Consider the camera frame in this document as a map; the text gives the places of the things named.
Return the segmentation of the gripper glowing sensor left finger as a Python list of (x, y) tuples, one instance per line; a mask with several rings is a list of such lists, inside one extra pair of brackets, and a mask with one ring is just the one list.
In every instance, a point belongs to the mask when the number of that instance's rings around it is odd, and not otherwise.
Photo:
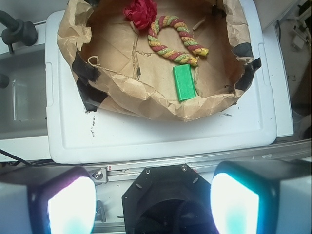
[(95, 184), (81, 166), (0, 170), (2, 234), (89, 234), (96, 202)]

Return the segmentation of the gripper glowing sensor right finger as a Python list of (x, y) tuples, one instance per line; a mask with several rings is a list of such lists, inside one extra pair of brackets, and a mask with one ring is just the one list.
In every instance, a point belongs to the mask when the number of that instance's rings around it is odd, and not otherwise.
[(312, 164), (223, 161), (214, 172), (210, 205), (221, 234), (310, 234)]

